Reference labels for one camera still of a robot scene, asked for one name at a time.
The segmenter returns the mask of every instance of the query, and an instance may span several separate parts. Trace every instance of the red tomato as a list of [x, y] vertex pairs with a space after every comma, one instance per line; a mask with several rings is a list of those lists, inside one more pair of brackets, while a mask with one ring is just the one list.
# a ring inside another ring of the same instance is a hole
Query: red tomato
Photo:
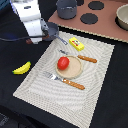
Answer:
[[63, 56], [58, 60], [57, 66], [61, 70], [65, 70], [68, 67], [68, 65], [69, 65], [69, 59], [67, 57]]

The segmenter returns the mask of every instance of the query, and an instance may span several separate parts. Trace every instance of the placemat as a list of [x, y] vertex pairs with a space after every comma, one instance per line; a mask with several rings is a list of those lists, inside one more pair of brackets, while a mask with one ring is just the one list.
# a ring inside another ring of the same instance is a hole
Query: placemat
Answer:
[[[56, 115], [79, 128], [88, 128], [114, 46], [61, 31], [59, 36], [67, 42], [70, 38], [76, 37], [85, 45], [84, 50], [78, 52], [70, 44], [66, 46], [59, 39], [55, 39], [13, 96]], [[48, 71], [58, 76], [55, 71], [55, 63], [61, 56], [64, 56], [58, 52], [58, 49], [97, 59], [97, 63], [81, 60], [84, 65], [83, 72], [79, 77], [72, 79], [73, 82], [84, 85], [84, 90], [79, 90], [42, 75], [43, 71]]]

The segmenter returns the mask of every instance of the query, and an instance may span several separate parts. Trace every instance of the metal pot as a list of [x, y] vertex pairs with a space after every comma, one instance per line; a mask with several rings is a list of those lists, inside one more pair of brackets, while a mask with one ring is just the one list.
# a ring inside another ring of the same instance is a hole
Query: metal pot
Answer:
[[62, 19], [72, 19], [77, 13], [76, 0], [58, 0], [56, 3], [58, 16]]
[[119, 24], [125, 30], [128, 30], [128, 4], [123, 5], [117, 9], [117, 17]]

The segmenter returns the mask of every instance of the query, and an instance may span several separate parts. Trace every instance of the stove burner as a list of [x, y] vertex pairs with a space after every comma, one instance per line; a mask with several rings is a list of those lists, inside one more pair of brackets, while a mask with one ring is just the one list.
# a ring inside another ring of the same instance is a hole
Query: stove burner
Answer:
[[104, 8], [104, 4], [100, 1], [92, 1], [88, 4], [88, 7], [92, 10], [101, 10]]
[[80, 20], [85, 24], [95, 24], [98, 21], [98, 17], [92, 13], [83, 14]]

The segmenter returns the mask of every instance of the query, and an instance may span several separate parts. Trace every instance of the table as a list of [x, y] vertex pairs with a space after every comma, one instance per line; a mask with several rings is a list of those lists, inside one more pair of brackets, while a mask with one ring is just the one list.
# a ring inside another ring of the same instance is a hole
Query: table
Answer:
[[[50, 0], [39, 0], [41, 15], [45, 21], [48, 21], [56, 10], [56, 1], [52, 0], [51, 3]], [[59, 29], [60, 31], [115, 45], [90, 128], [128, 127], [128, 44], [66, 28], [59, 27]], [[0, 38], [13, 39], [23, 36], [28, 36], [27, 32], [12, 9], [0, 15]], [[31, 61], [32, 68], [50, 43], [42, 41], [38, 45], [28, 45], [25, 40], [16, 42], [0, 40], [0, 105], [32, 117], [50, 128], [77, 128], [12, 95], [28, 73], [16, 76], [11, 71], [28, 60]]]

